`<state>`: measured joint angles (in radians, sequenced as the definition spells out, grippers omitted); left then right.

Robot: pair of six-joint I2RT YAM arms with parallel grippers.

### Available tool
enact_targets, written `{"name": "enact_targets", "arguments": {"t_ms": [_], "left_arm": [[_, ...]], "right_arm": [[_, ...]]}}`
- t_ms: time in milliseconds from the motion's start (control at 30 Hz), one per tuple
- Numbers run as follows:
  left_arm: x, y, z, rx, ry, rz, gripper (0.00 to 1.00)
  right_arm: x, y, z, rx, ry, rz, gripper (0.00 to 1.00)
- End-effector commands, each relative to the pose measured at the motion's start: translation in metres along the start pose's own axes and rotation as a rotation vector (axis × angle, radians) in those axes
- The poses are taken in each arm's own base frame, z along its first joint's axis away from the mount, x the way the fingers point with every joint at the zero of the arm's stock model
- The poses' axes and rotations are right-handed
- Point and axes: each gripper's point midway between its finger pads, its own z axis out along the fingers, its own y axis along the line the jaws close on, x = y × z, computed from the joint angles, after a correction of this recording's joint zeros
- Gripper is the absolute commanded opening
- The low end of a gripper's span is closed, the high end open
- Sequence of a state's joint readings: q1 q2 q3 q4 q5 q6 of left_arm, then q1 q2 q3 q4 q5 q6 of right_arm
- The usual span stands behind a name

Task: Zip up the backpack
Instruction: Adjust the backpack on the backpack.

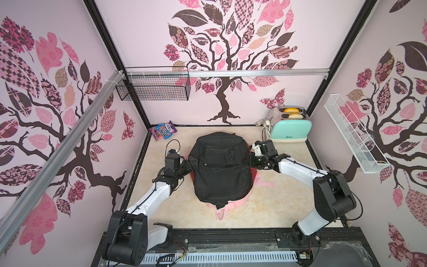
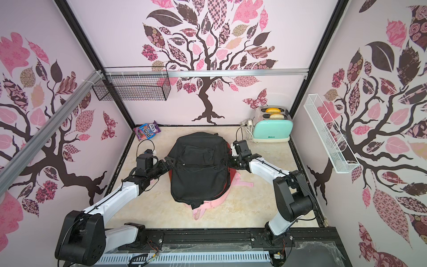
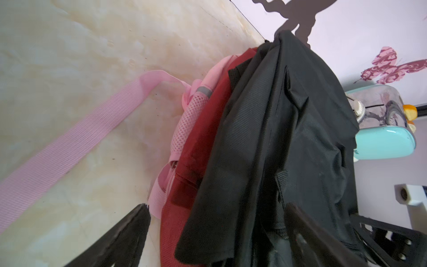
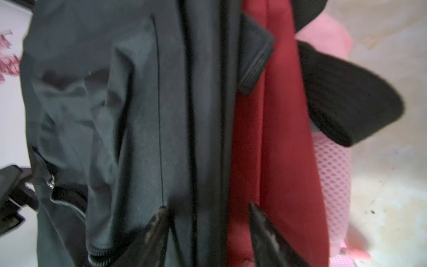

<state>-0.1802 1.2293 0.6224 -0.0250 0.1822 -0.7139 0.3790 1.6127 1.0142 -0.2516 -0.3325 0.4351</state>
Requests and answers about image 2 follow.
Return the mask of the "black backpack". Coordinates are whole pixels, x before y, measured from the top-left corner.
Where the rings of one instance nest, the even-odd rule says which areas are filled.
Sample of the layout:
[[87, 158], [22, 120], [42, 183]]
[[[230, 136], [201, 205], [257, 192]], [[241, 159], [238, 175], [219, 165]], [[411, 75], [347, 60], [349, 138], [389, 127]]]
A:
[[[168, 157], [173, 159], [172, 170], [182, 167], [228, 167], [230, 156], [229, 143], [221, 136], [207, 132], [179, 137], [168, 154]], [[184, 203], [191, 209], [196, 209], [204, 203], [204, 201], [177, 202]]]

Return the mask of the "pink backpack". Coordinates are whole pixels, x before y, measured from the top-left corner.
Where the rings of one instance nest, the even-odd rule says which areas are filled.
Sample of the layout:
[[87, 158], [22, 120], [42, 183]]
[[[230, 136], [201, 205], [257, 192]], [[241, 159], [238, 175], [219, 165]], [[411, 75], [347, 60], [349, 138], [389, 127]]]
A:
[[192, 210], [193, 220], [199, 220], [203, 217], [206, 210], [214, 209], [225, 202], [228, 198], [228, 195], [231, 191], [231, 188], [236, 186], [243, 186], [248, 188], [253, 188], [254, 184], [252, 182], [246, 182], [241, 180], [241, 175], [234, 169], [230, 170], [231, 184], [230, 187], [222, 194], [219, 198], [211, 201], [204, 201], [204, 203], [196, 209]]

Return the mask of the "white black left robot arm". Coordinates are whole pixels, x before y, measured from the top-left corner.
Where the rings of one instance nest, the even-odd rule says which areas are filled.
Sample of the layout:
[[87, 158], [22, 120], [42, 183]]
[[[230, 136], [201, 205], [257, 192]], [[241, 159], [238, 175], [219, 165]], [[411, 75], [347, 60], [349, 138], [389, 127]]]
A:
[[147, 244], [145, 226], [126, 223], [106, 229], [107, 223], [131, 200], [148, 191], [152, 180], [169, 172], [173, 161], [158, 159], [151, 150], [136, 158], [136, 167], [121, 185], [106, 197], [82, 211], [69, 212], [63, 222], [54, 257], [66, 267], [72, 264], [95, 265], [104, 253], [124, 245]]

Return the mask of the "red backpack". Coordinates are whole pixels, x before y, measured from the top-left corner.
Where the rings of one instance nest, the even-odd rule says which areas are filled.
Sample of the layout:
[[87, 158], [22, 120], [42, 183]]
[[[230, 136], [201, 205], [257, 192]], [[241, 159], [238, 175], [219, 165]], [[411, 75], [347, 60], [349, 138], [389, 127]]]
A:
[[215, 200], [229, 189], [233, 174], [228, 167], [175, 168], [169, 172], [171, 195], [181, 202]]

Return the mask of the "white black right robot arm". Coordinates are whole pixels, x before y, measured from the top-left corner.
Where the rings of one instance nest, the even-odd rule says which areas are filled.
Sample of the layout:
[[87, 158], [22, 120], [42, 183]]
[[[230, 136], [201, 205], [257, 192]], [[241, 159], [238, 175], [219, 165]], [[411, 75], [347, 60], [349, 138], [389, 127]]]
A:
[[231, 148], [235, 154], [229, 159], [229, 167], [257, 175], [274, 188], [278, 212], [267, 222], [264, 236], [275, 245], [298, 219], [313, 210], [315, 198], [300, 171], [283, 170], [267, 162], [261, 155], [253, 154], [245, 140], [234, 141]]

